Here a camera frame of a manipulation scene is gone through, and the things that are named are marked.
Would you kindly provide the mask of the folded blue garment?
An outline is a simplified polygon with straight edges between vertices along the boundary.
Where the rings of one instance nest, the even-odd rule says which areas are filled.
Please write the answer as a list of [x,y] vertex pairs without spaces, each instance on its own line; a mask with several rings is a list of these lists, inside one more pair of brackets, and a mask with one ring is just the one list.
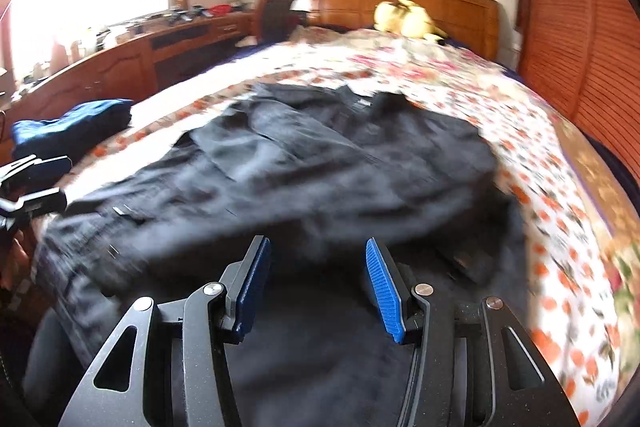
[[67,156],[76,164],[129,126],[132,106],[129,98],[110,98],[81,103],[54,119],[19,120],[11,128],[12,158]]

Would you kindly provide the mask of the wooden louvered wardrobe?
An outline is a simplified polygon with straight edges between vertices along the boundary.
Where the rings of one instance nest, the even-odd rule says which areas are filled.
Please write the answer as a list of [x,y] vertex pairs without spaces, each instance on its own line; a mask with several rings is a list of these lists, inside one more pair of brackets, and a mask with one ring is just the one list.
[[639,172],[639,20],[628,0],[529,0],[521,75]]

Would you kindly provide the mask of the long wooden desk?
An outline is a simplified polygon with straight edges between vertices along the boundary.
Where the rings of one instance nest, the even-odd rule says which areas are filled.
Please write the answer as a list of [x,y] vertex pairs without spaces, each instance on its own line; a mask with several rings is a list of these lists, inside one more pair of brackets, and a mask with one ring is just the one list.
[[19,120],[58,118],[80,103],[104,98],[141,102],[205,72],[229,57],[235,43],[250,34],[252,19],[251,12],[234,12],[168,27],[62,69],[6,109],[1,155],[11,155],[11,126]]

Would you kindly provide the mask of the black jacket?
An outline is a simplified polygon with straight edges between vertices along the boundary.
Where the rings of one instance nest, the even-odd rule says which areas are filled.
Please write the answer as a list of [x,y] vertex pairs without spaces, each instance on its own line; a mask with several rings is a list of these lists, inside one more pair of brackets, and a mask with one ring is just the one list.
[[266,236],[254,329],[228,353],[247,426],[391,426],[411,352],[363,285],[368,239],[440,293],[528,315],[518,200],[469,121],[380,92],[263,84],[132,176],[72,202],[37,281],[82,365],[134,299],[217,280]]

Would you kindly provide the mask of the orange print bed sheet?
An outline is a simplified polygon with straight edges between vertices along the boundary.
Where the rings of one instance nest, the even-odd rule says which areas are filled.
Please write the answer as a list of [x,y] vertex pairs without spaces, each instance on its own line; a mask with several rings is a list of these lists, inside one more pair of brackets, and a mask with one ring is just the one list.
[[185,131],[239,100],[257,81],[399,92],[469,121],[498,158],[497,181],[526,224],[529,316],[536,345],[578,421],[600,423],[637,366],[608,280],[611,236],[587,197],[597,161],[580,133],[497,64],[465,49],[311,27],[142,102],[131,126],[95,147],[62,181],[70,199],[160,158]]

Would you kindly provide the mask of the wooden chair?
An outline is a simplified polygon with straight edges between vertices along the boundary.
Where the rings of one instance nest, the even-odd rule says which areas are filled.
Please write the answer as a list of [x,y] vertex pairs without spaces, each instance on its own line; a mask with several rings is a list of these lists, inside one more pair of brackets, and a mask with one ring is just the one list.
[[273,44],[288,38],[294,2],[295,0],[256,0],[253,32],[258,44]]

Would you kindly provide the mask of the wooden headboard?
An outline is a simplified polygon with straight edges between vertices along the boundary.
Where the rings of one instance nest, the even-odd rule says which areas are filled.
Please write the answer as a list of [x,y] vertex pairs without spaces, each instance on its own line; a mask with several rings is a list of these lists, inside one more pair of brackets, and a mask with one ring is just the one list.
[[495,0],[311,0],[308,23],[359,29],[375,24],[379,5],[387,15],[404,16],[410,6],[423,8],[433,24],[477,55],[493,61],[498,55],[499,10]]

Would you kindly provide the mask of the yellow plush toy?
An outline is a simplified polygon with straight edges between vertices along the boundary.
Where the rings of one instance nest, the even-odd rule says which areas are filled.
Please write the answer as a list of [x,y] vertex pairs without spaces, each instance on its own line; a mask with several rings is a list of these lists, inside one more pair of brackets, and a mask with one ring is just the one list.
[[426,9],[410,0],[379,3],[375,8],[373,19],[376,30],[401,37],[433,42],[448,38],[446,31],[435,25]]

